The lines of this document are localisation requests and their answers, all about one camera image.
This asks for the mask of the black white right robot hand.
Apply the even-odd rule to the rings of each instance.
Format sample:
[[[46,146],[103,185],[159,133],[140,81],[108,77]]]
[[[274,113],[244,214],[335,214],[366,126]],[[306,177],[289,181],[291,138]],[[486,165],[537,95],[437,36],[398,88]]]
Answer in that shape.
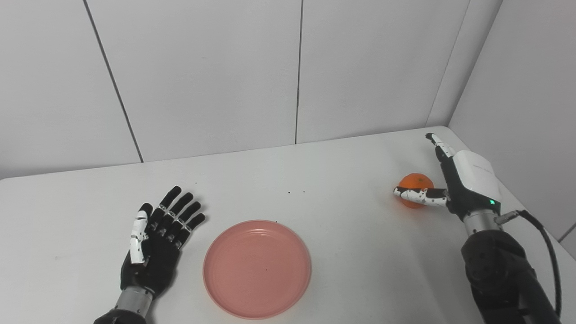
[[[397,186],[393,194],[420,205],[446,207],[461,220],[478,211],[500,216],[502,194],[491,163],[470,150],[456,152],[434,133],[425,137],[435,146],[446,189]]]

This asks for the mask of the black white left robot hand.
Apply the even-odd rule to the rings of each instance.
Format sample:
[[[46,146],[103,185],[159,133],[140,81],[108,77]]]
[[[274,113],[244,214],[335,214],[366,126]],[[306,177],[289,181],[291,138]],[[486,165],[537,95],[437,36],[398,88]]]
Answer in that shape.
[[[174,186],[153,207],[144,203],[132,223],[130,246],[121,266],[121,290],[144,289],[156,298],[171,285],[181,249],[206,216],[193,193]]]

